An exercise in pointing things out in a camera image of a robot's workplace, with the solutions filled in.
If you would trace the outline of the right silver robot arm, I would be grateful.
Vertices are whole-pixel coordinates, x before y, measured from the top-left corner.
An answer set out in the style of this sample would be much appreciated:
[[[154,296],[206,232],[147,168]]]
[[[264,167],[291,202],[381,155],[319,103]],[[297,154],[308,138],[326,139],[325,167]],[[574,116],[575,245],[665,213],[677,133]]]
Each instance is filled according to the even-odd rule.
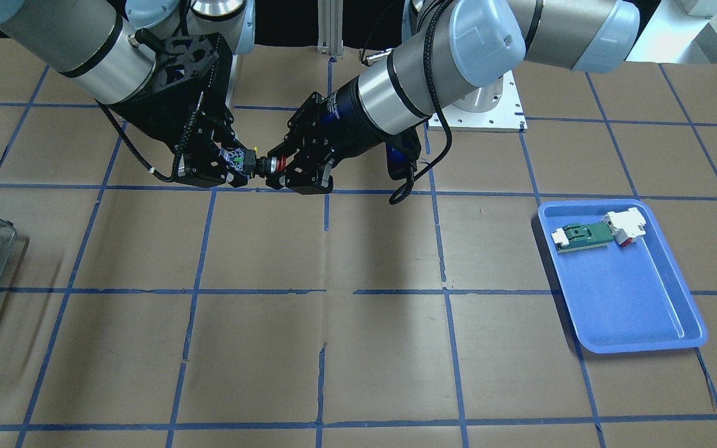
[[[258,172],[228,108],[254,24],[252,1],[0,1],[0,31],[90,93],[146,171],[201,188]]]

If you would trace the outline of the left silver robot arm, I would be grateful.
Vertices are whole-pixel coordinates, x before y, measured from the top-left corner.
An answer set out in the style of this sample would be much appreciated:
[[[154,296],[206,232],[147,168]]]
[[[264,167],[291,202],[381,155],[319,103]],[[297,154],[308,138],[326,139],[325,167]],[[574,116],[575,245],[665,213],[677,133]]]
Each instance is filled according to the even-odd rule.
[[[380,144],[389,176],[405,199],[452,145],[444,108],[493,85],[524,60],[589,73],[609,73],[634,47],[637,6],[626,1],[426,1],[410,36],[379,62],[331,93],[311,93],[288,121],[284,141],[257,161],[268,187],[327,195],[331,170]],[[442,121],[446,147],[416,167],[416,128]]]

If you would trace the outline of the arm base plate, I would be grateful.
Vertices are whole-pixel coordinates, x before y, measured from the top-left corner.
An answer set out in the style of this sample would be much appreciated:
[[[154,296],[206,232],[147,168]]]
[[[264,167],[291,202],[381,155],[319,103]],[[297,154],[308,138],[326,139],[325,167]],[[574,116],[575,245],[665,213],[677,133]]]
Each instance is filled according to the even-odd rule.
[[[453,131],[518,133],[528,128],[512,71],[443,108]]]

